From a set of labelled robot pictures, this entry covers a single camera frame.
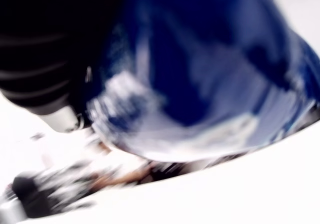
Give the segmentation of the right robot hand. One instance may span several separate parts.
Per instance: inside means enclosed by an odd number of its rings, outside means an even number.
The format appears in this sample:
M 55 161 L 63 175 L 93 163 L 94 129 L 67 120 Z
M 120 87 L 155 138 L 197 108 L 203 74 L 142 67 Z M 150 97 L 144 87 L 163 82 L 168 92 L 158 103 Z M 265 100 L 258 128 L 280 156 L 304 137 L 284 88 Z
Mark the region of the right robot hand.
M 91 121 L 94 76 L 125 0 L 0 0 L 0 91 L 53 130 Z

